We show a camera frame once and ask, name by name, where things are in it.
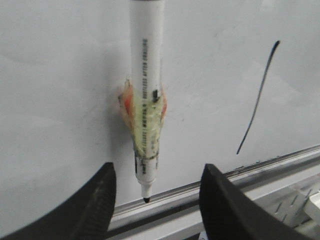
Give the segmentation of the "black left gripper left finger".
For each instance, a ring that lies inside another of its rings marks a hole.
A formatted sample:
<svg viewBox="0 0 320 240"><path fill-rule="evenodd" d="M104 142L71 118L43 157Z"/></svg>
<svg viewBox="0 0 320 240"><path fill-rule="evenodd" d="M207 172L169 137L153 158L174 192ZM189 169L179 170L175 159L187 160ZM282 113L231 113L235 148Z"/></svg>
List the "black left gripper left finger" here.
<svg viewBox="0 0 320 240"><path fill-rule="evenodd" d="M115 210L117 179L106 162L58 207L5 240L105 240Z"/></svg>

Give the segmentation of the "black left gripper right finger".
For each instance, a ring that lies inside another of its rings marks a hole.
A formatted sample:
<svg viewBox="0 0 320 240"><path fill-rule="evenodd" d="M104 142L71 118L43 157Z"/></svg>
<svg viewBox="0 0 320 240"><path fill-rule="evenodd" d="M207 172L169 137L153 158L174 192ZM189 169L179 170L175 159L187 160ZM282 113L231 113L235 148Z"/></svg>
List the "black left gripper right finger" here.
<svg viewBox="0 0 320 240"><path fill-rule="evenodd" d="M250 200L245 192L315 185L315 167L278 166L227 178L213 164L203 170L199 192L202 222L210 240L306 240Z"/></svg>

